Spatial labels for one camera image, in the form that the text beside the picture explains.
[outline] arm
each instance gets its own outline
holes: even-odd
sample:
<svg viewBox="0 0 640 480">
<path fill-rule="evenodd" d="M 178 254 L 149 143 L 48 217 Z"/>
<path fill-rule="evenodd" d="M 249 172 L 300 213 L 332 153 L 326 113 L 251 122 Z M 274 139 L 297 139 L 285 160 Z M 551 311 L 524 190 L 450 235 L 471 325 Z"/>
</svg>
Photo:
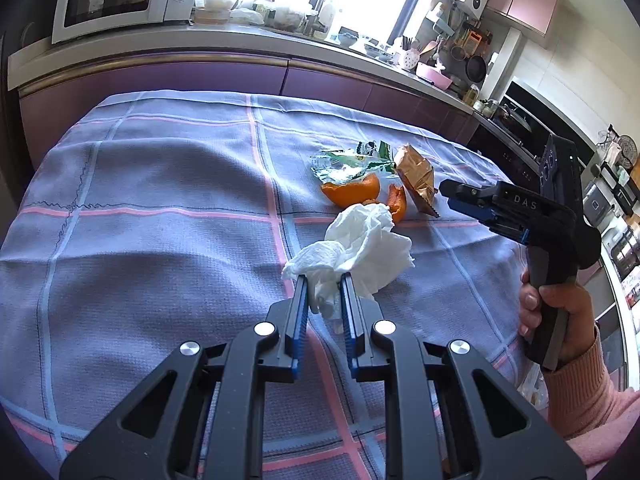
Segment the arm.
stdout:
<svg viewBox="0 0 640 480">
<path fill-rule="evenodd" d="M 629 390 L 617 392 L 602 359 L 600 335 L 595 327 L 589 293 L 573 283 L 541 286 L 529 284 L 522 275 L 520 289 L 520 335 L 540 324 L 540 297 L 551 307 L 569 312 L 562 342 L 559 370 L 545 373 L 549 392 L 549 423 L 565 438 L 573 438 L 618 418 L 639 396 Z"/>
</svg>

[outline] tissue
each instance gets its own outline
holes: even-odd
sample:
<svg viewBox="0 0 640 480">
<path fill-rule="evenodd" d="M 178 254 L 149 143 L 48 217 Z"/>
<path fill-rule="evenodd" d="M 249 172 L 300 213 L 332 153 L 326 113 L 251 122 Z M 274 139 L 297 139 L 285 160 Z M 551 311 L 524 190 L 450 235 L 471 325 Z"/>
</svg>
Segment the tissue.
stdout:
<svg viewBox="0 0 640 480">
<path fill-rule="evenodd" d="M 341 212 L 326 230 L 324 241 L 302 249 L 282 270 L 284 279 L 306 276 L 309 304 L 325 319 L 340 318 L 338 282 L 350 272 L 356 294 L 368 300 L 403 270 L 414 267 L 411 239 L 391 232 L 386 205 L 356 204 Z"/>
</svg>

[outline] snack wrapper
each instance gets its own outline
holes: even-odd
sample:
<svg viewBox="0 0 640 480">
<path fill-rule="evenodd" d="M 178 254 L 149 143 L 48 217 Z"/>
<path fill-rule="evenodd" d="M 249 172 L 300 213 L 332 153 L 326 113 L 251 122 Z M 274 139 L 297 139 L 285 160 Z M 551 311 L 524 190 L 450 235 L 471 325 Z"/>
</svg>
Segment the snack wrapper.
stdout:
<svg viewBox="0 0 640 480">
<path fill-rule="evenodd" d="M 396 173 L 421 213 L 440 215 L 434 209 L 438 190 L 433 183 L 433 166 L 410 144 L 405 144 L 394 157 Z"/>
</svg>

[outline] silver screw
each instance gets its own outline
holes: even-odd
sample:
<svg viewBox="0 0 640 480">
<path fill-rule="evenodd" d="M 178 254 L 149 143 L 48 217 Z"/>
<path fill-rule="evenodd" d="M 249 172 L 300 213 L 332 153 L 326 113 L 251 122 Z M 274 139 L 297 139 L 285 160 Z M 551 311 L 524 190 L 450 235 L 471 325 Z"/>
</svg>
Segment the silver screw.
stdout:
<svg viewBox="0 0 640 480">
<path fill-rule="evenodd" d="M 182 355 L 195 355 L 200 351 L 200 345 L 195 341 L 187 341 L 180 345 L 180 353 Z"/>
<path fill-rule="evenodd" d="M 396 331 L 396 325 L 393 321 L 389 321 L 387 319 L 383 319 L 382 321 L 377 322 L 373 329 L 382 335 L 389 335 Z"/>
<path fill-rule="evenodd" d="M 462 339 L 456 339 L 455 341 L 452 341 L 449 345 L 449 348 L 451 348 L 451 351 L 455 354 L 466 354 L 467 352 L 469 352 L 469 350 L 471 350 L 471 346 L 469 346 L 469 343 L 467 343 L 466 341 L 462 341 Z"/>
<path fill-rule="evenodd" d="M 273 334 L 273 332 L 275 332 L 275 330 L 276 327 L 274 327 L 273 324 L 269 323 L 268 321 L 263 321 L 254 326 L 254 332 L 257 333 L 257 335 L 261 336 L 271 335 Z"/>
</svg>

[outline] person's hand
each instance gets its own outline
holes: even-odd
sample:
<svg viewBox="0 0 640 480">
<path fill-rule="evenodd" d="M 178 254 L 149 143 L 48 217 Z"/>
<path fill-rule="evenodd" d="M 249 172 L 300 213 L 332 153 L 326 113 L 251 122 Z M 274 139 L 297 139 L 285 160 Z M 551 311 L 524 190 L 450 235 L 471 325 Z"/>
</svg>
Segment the person's hand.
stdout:
<svg viewBox="0 0 640 480">
<path fill-rule="evenodd" d="M 544 285 L 536 290 L 529 283 L 529 269 L 525 269 L 520 279 L 520 335 L 525 337 L 540 325 L 542 297 L 548 306 L 564 308 L 569 313 L 566 335 L 560 349 L 560 360 L 568 363 L 584 354 L 595 341 L 595 321 L 589 293 L 573 283 Z"/>
</svg>

